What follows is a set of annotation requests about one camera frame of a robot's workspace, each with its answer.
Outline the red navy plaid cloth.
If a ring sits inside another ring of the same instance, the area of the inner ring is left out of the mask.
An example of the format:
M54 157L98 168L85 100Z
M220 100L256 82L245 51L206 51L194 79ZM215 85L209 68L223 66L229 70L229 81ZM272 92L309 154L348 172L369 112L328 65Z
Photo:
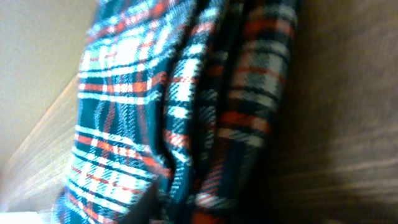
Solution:
M52 223L232 223L266 148L297 0L98 1Z

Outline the cream cloth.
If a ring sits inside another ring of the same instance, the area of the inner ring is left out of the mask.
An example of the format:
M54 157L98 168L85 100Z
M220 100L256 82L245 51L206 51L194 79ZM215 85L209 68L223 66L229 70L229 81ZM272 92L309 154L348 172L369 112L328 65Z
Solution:
M1 0L1 165L76 75L92 0Z

